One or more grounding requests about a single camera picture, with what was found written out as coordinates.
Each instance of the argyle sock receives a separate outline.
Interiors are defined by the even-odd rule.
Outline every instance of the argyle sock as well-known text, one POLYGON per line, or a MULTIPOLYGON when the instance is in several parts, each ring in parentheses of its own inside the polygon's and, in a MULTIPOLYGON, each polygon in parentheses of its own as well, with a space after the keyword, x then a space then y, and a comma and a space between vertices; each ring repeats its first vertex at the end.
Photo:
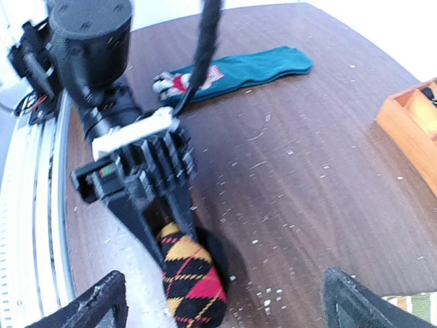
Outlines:
MULTIPOLYGON (((214 60, 204 85, 196 93, 193 103, 269 83, 286 75, 308 74, 313 62, 298 49, 287 46, 214 60)), ((192 66, 163 72, 154 79, 153 90, 166 105, 178 103, 188 87, 192 66)))
POLYGON ((161 230, 158 244, 165 255, 164 293, 178 328, 218 327, 227 299, 211 255, 175 223, 161 230))

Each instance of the wooden tray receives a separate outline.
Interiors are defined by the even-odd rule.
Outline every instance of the wooden tray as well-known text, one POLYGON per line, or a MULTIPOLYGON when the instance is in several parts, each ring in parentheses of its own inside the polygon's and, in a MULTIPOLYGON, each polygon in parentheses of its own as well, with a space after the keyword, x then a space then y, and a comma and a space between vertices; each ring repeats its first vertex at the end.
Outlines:
POLYGON ((422 89, 437 97, 437 78, 390 96, 376 122, 390 135, 437 196, 437 107, 422 89))

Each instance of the brown tabletop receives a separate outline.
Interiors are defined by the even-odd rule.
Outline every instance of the brown tabletop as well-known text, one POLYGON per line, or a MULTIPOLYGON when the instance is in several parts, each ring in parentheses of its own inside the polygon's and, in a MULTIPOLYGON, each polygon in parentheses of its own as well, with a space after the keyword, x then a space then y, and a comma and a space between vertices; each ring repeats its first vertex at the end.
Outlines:
MULTIPOLYGON (((190 64, 198 20, 132 34, 127 75, 145 108, 159 107, 156 74, 190 64)), ((323 327, 320 291, 332 266, 380 295, 437 290, 437 200, 374 122, 387 96, 417 80, 307 4, 225 11, 216 57, 283 45, 313 60, 309 75, 205 101, 182 116, 199 159, 195 214, 223 239, 236 277, 222 327, 323 327)), ((68 147, 69 172, 90 160, 75 114, 68 147)), ((167 327, 158 323, 162 297, 151 296, 160 293, 157 267, 69 183, 67 224, 76 291, 118 269, 128 327, 167 327)))

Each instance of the white plastic part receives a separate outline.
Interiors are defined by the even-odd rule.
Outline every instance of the white plastic part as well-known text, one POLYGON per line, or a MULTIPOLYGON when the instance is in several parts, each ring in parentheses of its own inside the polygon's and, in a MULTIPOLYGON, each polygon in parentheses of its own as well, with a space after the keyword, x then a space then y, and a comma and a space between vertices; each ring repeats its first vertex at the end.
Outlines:
POLYGON ((91 146, 94 160, 97 161, 122 146, 169 128, 173 122, 172 112, 171 107, 161 107, 148 118, 95 138, 91 146))

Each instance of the green sock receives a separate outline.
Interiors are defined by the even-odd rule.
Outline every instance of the green sock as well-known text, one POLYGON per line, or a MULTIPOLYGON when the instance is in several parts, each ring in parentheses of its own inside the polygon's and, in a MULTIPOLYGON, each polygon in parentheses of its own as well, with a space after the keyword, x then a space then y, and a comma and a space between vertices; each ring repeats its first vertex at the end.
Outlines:
MULTIPOLYGON (((286 75, 308 74, 312 67, 313 62, 304 53, 287 46, 217 59, 212 62, 208 78, 196 93, 193 103, 243 87, 269 83, 286 75)), ((178 103, 188 87, 192 70, 193 67, 188 66, 158 75, 153 89, 160 94, 160 100, 166 105, 178 103)))

